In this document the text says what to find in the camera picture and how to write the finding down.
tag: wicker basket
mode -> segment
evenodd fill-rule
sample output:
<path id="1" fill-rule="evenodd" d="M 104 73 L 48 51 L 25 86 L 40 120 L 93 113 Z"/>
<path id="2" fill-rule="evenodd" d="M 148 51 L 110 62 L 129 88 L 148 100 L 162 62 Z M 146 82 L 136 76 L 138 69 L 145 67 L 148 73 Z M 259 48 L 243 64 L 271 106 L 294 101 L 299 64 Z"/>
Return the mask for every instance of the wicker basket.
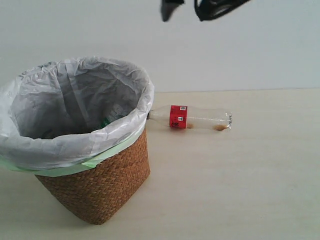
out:
<path id="1" fill-rule="evenodd" d="M 72 175 L 37 179 L 83 221 L 101 225 L 137 191 L 150 174 L 147 134 L 97 167 Z"/>

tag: clear plastic bottle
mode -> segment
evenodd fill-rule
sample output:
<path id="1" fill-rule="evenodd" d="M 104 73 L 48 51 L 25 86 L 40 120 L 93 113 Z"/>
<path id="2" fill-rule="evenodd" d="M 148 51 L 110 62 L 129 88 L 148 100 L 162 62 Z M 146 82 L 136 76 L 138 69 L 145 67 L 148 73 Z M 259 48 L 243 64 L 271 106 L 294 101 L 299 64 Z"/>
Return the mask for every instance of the clear plastic bottle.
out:
<path id="1" fill-rule="evenodd" d="M 224 109 L 166 105 L 151 110 L 147 119 L 171 128 L 211 129 L 221 132 L 231 128 L 232 114 Z"/>

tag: beige tabletop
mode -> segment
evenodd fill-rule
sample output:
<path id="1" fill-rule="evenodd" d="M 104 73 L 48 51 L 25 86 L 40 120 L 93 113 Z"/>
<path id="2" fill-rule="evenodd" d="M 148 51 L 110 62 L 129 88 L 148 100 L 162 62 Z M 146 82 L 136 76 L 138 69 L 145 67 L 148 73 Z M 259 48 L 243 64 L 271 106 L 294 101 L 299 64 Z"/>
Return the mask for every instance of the beige tabletop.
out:
<path id="1" fill-rule="evenodd" d="M 0 240 L 320 239 L 320 89 L 156 94 L 170 104 L 228 109 L 232 129 L 148 121 L 151 174 L 101 226 L 0 169 Z"/>

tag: red bottle label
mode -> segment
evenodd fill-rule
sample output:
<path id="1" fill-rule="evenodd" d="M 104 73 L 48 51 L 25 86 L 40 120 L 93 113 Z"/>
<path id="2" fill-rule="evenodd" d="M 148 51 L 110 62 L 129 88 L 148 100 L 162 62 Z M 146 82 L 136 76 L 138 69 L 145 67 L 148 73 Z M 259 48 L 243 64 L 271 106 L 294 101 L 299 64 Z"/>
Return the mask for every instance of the red bottle label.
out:
<path id="1" fill-rule="evenodd" d="M 172 105 L 170 110 L 170 128 L 185 129 L 187 127 L 187 106 Z"/>

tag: plastic trash bag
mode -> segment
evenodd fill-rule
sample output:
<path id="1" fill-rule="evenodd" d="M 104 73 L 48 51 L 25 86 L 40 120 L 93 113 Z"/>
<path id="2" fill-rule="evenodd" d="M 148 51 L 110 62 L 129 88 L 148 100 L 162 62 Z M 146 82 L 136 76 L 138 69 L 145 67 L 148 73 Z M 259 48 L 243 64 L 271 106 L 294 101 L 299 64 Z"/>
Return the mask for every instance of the plastic trash bag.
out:
<path id="1" fill-rule="evenodd" d="M 83 57 L 30 69 L 0 94 L 2 159 L 43 171 L 81 164 L 136 135 L 154 85 L 130 62 Z"/>

